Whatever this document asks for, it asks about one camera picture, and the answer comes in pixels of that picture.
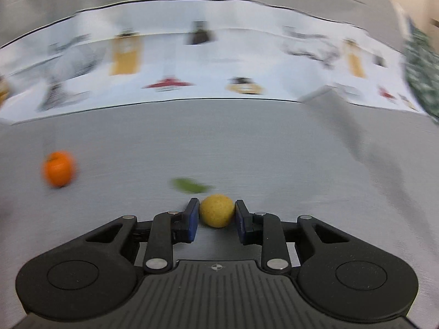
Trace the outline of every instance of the green leaf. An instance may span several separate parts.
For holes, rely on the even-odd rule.
[[[189,194],[206,193],[213,188],[210,185],[197,183],[190,178],[174,178],[171,184],[176,190]]]

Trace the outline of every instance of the yellow printed figure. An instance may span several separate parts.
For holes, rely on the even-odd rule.
[[[9,87],[6,83],[6,80],[3,76],[0,75],[0,106],[4,103],[4,101],[9,96]]]
[[[111,75],[135,74],[140,70],[142,41],[138,33],[124,32],[113,39]]]
[[[366,74],[361,65],[361,48],[352,39],[345,39],[344,50],[348,58],[351,74],[358,78],[366,78]]]
[[[227,85],[227,90],[239,94],[261,95],[263,88],[250,78],[239,76],[230,80],[230,84]]]

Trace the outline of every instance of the crosshair logo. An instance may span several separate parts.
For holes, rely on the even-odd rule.
[[[211,268],[212,270],[214,270],[215,272],[218,272],[219,270],[222,270],[224,267],[225,267],[225,266],[220,265],[219,263],[216,263],[216,264],[210,266],[210,268]]]

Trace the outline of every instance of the yellow ball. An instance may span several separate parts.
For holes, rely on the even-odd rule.
[[[201,202],[201,219],[213,228],[223,228],[233,219],[235,204],[223,194],[212,194]]]

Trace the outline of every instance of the silver screw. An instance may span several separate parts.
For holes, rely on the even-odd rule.
[[[168,261],[162,258],[150,258],[146,261],[146,267],[151,268],[153,270],[161,270],[168,265]]]
[[[282,258],[272,258],[267,261],[267,266],[273,270],[283,270],[288,267],[288,262]]]

